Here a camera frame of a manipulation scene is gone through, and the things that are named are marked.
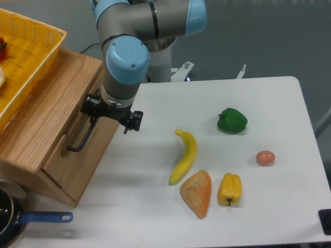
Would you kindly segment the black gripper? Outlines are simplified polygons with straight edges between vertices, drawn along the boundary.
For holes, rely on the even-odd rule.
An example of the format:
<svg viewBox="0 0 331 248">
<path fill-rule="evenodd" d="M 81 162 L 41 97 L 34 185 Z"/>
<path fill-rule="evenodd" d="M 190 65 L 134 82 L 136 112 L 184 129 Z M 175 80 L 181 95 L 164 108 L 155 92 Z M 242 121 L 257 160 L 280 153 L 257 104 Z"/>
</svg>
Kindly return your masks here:
<svg viewBox="0 0 331 248">
<path fill-rule="evenodd" d="M 100 96 L 87 94 L 80 112 L 89 117 L 93 123 L 97 117 L 107 117 L 118 121 L 125 127 L 124 134 L 128 131 L 139 131 L 143 118 L 142 111 L 131 112 L 132 104 L 127 107 L 119 107 L 115 103 L 106 103 Z"/>
</svg>

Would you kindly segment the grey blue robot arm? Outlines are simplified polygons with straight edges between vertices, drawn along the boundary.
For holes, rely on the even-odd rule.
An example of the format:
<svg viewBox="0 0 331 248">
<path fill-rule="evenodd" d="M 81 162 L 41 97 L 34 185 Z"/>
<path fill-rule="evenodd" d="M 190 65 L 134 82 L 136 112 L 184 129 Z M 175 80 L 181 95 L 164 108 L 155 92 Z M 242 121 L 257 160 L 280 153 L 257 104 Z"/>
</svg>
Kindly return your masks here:
<svg viewBox="0 0 331 248">
<path fill-rule="evenodd" d="M 138 131 L 143 112 L 131 111 L 149 66 L 147 42 L 202 32 L 205 1 L 91 1 L 104 63 L 101 94 L 89 94 L 81 113 L 93 122 L 117 120 L 126 131 Z"/>
</svg>

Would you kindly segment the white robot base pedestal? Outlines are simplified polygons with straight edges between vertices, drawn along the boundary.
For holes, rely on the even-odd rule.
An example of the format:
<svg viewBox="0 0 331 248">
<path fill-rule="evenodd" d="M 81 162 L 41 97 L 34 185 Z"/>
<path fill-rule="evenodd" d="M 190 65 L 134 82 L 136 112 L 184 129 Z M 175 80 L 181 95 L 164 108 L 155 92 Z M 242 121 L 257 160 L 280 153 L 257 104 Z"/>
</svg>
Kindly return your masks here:
<svg viewBox="0 0 331 248">
<path fill-rule="evenodd" d="M 172 46 L 177 38 L 167 38 L 148 41 L 144 44 L 149 51 L 149 67 L 147 70 L 148 83 L 164 83 L 171 81 Z"/>
</svg>

